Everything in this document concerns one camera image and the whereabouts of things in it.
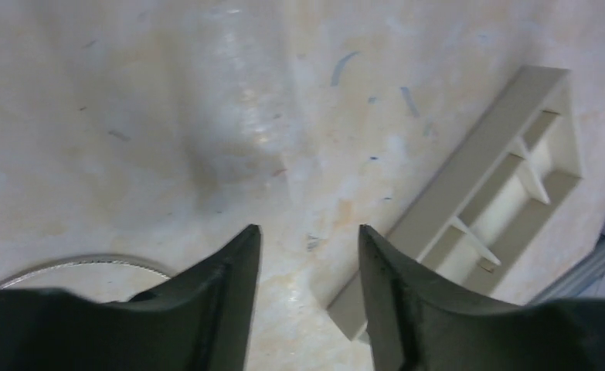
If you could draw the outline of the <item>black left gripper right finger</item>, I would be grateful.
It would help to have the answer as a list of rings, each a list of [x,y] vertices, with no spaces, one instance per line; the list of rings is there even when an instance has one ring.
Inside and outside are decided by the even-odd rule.
[[[514,305],[470,291],[359,227],[367,331],[377,370],[526,370]]]

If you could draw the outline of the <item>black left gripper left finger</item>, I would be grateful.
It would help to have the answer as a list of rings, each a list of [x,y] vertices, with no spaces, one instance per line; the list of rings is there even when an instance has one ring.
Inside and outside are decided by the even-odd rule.
[[[146,312],[130,370],[242,370],[260,271],[261,229],[230,242],[172,279],[136,294]]]

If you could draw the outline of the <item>beige four-compartment tray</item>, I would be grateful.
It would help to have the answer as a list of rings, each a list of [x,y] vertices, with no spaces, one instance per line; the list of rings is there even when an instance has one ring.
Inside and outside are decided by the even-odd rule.
[[[566,69],[521,67],[387,240],[492,295],[583,177],[571,79]]]

